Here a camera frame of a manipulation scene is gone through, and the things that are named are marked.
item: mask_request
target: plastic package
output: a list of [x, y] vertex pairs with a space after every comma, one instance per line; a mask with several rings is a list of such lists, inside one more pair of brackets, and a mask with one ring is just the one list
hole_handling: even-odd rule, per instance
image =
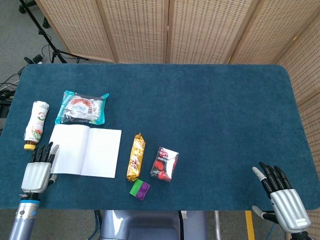
[[141, 133], [134, 136], [128, 170], [126, 171], [126, 178], [134, 182], [140, 176], [142, 160], [144, 158], [146, 142]]
[[105, 104], [109, 93], [101, 97], [82, 95], [73, 91], [64, 91], [61, 107], [55, 124], [90, 123], [101, 125], [105, 123]]
[[170, 182], [178, 161], [179, 153], [159, 147], [150, 175], [160, 180]]

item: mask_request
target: table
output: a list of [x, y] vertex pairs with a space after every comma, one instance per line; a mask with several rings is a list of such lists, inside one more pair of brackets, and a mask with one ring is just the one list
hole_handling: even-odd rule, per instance
[[[278, 65], [33, 64], [23, 71], [0, 138], [0, 208], [16, 208], [31, 152], [24, 131], [32, 104], [49, 103], [41, 144], [48, 143], [63, 92], [110, 93], [106, 123], [122, 130], [115, 178], [61, 174], [41, 207], [110, 210], [271, 209], [252, 172], [278, 165], [307, 209], [320, 183], [289, 76]], [[144, 201], [129, 195], [126, 171], [134, 135], [146, 140], [140, 179]], [[179, 152], [170, 183], [150, 177], [159, 147]]]

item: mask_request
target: gray floor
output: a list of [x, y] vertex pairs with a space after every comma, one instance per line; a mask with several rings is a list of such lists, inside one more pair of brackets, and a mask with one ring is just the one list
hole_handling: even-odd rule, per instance
[[[41, 48], [47, 44], [45, 39], [38, 35], [38, 30], [27, 14], [18, 11], [19, 1], [2, 0], [0, 7], [0, 82], [10, 75], [17, 73], [26, 65], [24, 57], [32, 59], [41, 54]], [[31, 8], [32, 13], [42, 23], [43, 15], [37, 6]], [[57, 48], [64, 50], [52, 28], [46, 30], [52, 37]], [[48, 48], [43, 49], [44, 63], [49, 63]], [[67, 59], [69, 63], [75, 63], [74, 59]], [[101, 63], [94, 60], [81, 63]], [[7, 239], [15, 210], [0, 210], [0, 239]], [[94, 229], [95, 221], [93, 211], [90, 210], [52, 210], [41, 209], [37, 216], [32, 240], [85, 240]], [[255, 239], [266, 239], [272, 224], [258, 218], [253, 214]], [[216, 239], [215, 219], [213, 212], [207, 212], [207, 226], [210, 240]], [[244, 211], [220, 212], [221, 239], [246, 240], [248, 239]], [[271, 239], [284, 240], [285, 233], [276, 227]]]

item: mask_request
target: white bottle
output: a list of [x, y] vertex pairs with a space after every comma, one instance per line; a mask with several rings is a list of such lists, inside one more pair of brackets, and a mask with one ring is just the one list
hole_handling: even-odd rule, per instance
[[24, 149], [33, 151], [41, 140], [48, 110], [49, 104], [44, 101], [33, 103], [31, 117], [24, 132]]

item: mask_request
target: lined paper page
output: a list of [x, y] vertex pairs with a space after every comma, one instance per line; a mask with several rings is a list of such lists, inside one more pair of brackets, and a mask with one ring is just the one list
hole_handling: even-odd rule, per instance
[[52, 174], [80, 175], [84, 163], [90, 128], [85, 125], [54, 126], [50, 142], [52, 148], [59, 144], [51, 168]]
[[81, 175], [114, 178], [121, 130], [91, 128]]

